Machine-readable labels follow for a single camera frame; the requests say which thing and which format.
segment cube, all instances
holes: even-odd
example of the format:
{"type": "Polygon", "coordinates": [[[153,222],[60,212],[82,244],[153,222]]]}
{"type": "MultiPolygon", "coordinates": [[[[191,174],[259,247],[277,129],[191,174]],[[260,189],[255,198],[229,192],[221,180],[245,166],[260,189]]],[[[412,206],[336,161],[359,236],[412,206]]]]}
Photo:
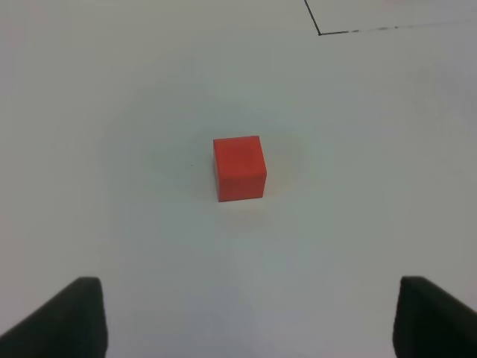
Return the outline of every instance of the cube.
{"type": "Polygon", "coordinates": [[[258,136],[214,139],[214,167],[219,201],[263,196],[267,168],[258,136]]]}

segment red cube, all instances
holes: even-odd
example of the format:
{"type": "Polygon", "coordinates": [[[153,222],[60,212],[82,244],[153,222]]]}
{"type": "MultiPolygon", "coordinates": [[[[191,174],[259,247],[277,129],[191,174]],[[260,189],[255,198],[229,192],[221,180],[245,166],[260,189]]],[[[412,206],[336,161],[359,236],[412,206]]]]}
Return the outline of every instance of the red cube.
{"type": "Polygon", "coordinates": [[[258,136],[214,139],[219,201],[261,198],[267,168],[258,136]]]}

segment block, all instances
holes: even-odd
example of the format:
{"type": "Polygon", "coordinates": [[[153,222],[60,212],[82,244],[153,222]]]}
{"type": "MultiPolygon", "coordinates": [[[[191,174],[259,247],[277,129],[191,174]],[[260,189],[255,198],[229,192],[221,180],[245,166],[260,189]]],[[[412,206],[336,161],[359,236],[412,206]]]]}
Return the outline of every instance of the block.
{"type": "Polygon", "coordinates": [[[263,196],[267,167],[258,136],[214,139],[214,167],[219,201],[263,196]]]}

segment red block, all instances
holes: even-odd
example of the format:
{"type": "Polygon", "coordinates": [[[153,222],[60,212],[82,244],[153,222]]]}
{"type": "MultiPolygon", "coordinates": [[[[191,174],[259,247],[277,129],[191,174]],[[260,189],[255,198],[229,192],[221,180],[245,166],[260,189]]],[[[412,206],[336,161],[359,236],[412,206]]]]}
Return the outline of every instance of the red block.
{"type": "Polygon", "coordinates": [[[214,139],[219,201],[261,198],[267,168],[258,136],[214,139]]]}

